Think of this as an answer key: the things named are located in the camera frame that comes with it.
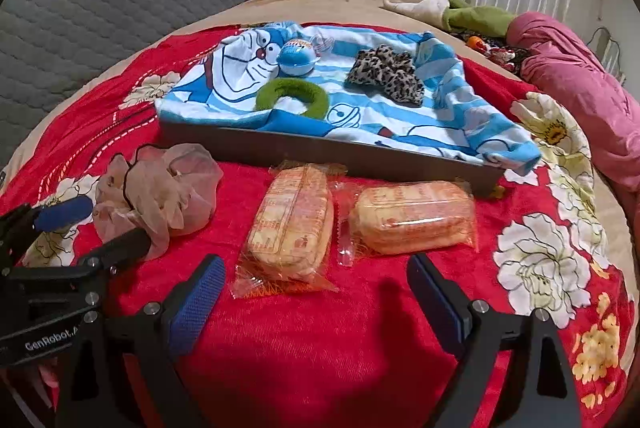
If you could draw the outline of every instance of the white fleece fabric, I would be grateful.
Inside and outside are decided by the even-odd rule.
[[[442,16],[449,0],[382,0],[385,9],[442,29]]]

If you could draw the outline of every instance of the red floral blanket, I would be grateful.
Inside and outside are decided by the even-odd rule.
[[[114,154],[129,157],[140,144],[158,141],[152,101],[190,61],[237,30],[168,38],[72,104],[11,181],[0,212],[78,193],[95,198],[97,178]],[[464,61],[466,80],[532,132],[543,160],[526,177],[506,172],[495,198],[478,201],[479,253],[457,246],[430,258],[470,298],[498,311],[549,310],[573,368],[584,426],[603,426],[624,394],[618,359],[634,313],[622,273],[606,258],[587,141],[571,115],[532,85]],[[114,278],[111,313],[133,313],[163,299],[207,253],[224,259],[230,281],[270,176],[262,168],[220,165],[210,224],[173,239],[163,257]],[[42,235],[24,264],[68,265],[99,243],[88,218]],[[347,269],[337,265],[333,246],[328,277],[338,293],[233,300],[224,291],[193,353],[178,362],[205,416],[221,428],[421,426],[456,362],[440,349],[412,297],[406,260],[366,259]],[[507,355],[498,358],[478,427],[488,424],[507,364]]]

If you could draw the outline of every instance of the blue gripper pad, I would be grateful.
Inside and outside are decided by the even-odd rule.
[[[446,280],[425,254],[414,254],[406,266],[406,278],[442,350],[460,359],[471,332],[469,299],[458,285]]]
[[[59,204],[44,206],[33,225],[38,231],[50,233],[84,220],[93,210],[94,203],[91,199],[86,195],[79,195]]]
[[[225,264],[207,254],[191,277],[177,284],[164,301],[162,333],[169,355],[188,354],[225,286]]]

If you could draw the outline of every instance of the leopard print fabric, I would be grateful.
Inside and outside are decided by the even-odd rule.
[[[408,52],[396,54],[388,45],[361,50],[347,75],[353,84],[372,84],[398,103],[422,105],[424,85],[415,77],[415,67]]]

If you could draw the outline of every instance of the packaged bread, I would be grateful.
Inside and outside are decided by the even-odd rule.
[[[345,226],[350,239],[345,241],[347,233],[341,231],[338,247],[344,265],[358,255],[476,245],[474,199],[460,185],[445,181],[360,188],[351,198]]]
[[[234,296],[331,287],[321,273],[333,227],[327,170],[303,165],[278,172],[242,250]]]

